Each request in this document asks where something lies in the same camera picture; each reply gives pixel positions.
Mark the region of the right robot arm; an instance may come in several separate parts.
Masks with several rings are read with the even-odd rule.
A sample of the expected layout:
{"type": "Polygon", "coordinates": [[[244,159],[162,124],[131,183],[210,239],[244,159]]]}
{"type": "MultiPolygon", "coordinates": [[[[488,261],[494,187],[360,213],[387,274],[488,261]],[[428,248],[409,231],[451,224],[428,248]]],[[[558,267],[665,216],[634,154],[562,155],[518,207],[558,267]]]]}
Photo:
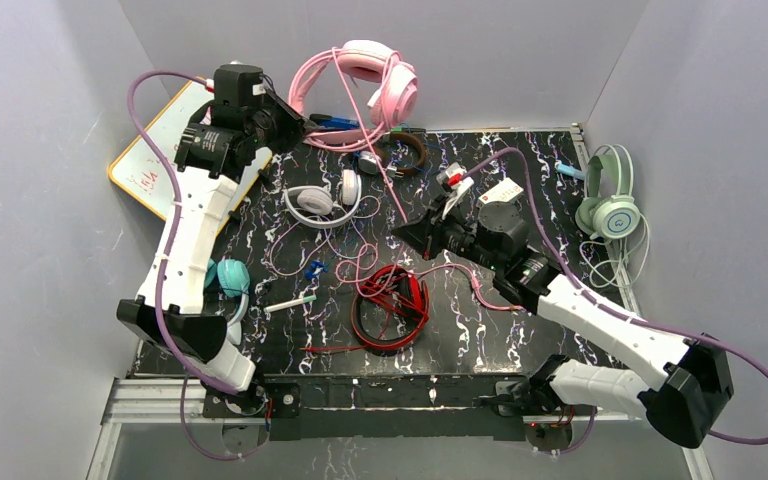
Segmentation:
{"type": "Polygon", "coordinates": [[[630,312],[575,286],[556,260],[530,245],[516,205],[486,204],[474,223],[443,209],[436,200],[391,232],[426,260],[448,251],[492,270],[494,289],[511,305],[582,335],[622,364],[598,367],[553,354],[508,393],[515,407],[601,407],[643,418],[679,446],[701,445],[733,396],[723,350],[634,325],[630,312]]]}

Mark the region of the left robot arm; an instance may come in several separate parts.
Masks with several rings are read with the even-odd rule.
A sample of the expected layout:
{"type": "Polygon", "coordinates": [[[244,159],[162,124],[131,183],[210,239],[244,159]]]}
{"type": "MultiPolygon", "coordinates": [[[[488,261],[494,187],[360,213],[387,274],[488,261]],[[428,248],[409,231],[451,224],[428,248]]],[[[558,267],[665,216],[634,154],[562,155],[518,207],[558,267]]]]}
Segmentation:
{"type": "Polygon", "coordinates": [[[203,311],[208,263],[257,153],[289,152],[313,125],[274,91],[260,67],[225,64],[202,84],[213,98],[191,116],[173,159],[134,123],[171,182],[172,200],[146,278],[134,298],[119,301],[116,318],[206,385],[236,395],[249,388],[255,364],[228,339],[226,319],[203,311]]]}

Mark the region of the pink headphones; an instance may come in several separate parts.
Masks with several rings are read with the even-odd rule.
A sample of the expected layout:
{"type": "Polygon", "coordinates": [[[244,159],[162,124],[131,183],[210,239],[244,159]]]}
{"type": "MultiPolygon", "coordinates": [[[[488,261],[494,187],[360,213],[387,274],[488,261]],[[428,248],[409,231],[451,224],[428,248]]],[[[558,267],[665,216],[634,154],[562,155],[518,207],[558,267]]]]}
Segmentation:
{"type": "Polygon", "coordinates": [[[307,60],[288,92],[288,103],[298,113],[303,112],[307,93],[330,64],[353,81],[378,85],[367,102],[374,124],[396,126],[412,113],[419,94],[415,68],[398,51],[373,40],[350,40],[307,60]]]}

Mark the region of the teal white cat-ear headphones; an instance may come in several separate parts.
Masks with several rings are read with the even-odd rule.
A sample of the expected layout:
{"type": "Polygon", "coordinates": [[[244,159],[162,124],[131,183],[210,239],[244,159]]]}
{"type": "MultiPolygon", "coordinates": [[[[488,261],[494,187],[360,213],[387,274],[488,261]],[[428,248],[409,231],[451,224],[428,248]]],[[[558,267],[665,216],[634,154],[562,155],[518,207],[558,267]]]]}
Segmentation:
{"type": "Polygon", "coordinates": [[[225,259],[219,262],[208,260],[204,289],[218,289],[226,297],[239,301],[236,310],[227,321],[227,339],[234,346],[242,342],[242,320],[250,305],[251,277],[242,261],[225,259]]]}

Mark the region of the red headphones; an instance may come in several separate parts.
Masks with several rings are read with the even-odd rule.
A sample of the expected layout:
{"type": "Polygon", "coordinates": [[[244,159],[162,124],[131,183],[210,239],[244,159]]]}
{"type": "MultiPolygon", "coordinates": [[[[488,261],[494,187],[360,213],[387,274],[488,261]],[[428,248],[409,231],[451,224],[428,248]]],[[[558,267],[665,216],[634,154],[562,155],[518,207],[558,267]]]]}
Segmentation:
{"type": "Polygon", "coordinates": [[[412,343],[430,319],[430,295],[425,281],[397,265],[387,265],[360,284],[351,310],[351,326],[362,348],[378,352],[391,352],[412,343]],[[406,334],[385,339],[383,329],[373,336],[363,326],[363,303],[372,303],[383,309],[389,318],[396,317],[412,329],[406,334]]]}

